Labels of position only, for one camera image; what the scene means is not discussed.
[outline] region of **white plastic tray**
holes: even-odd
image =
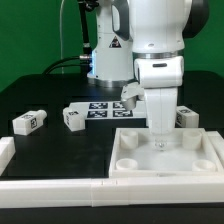
[[[201,147],[197,150],[185,149],[182,145],[185,131],[200,132],[202,134]],[[134,131],[138,133],[138,147],[135,149],[122,148],[121,133]],[[223,173],[223,166],[204,129],[175,129],[165,137],[167,145],[164,150],[155,146],[155,137],[148,129],[117,129],[111,157],[110,177],[145,177],[145,176],[183,176],[183,175],[219,175]],[[125,166],[119,167],[119,161],[126,161]],[[215,164],[214,171],[192,171],[193,163],[210,161]]]

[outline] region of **white cube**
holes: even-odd
[[[176,124],[182,128],[198,128],[199,114],[185,106],[177,107]]]
[[[29,135],[43,125],[43,120],[47,117],[44,110],[29,111],[12,121],[14,134]]]
[[[85,129],[85,117],[78,111],[70,108],[63,110],[64,123],[71,131],[80,131]]]

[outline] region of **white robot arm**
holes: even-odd
[[[182,84],[184,72],[182,32],[192,0],[128,2],[137,89],[144,89],[150,132],[164,135],[172,132],[175,124],[177,87]],[[122,101],[128,107],[125,91]]]

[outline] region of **black tabletop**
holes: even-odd
[[[0,93],[0,137],[13,136],[16,146],[16,154],[0,180],[107,178],[116,128],[145,127],[145,119],[86,121],[85,130],[71,132],[63,122],[62,111],[71,102],[119,101],[120,95],[121,88],[93,86],[79,74],[19,78]],[[223,78],[212,72],[185,72],[178,105],[199,113],[199,127],[217,130],[224,136]],[[39,109],[48,114],[44,126],[29,136],[14,135],[12,120]],[[29,220],[31,223],[223,223],[224,204],[0,210],[1,223]]]

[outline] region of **green backdrop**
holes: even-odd
[[[0,1],[0,91],[18,77],[39,74],[60,59],[61,0]],[[88,14],[91,44],[96,45],[94,13]],[[82,53],[77,0],[66,0],[63,16],[64,56]],[[210,0],[203,31],[186,40],[185,70],[214,71],[224,77],[224,2]]]

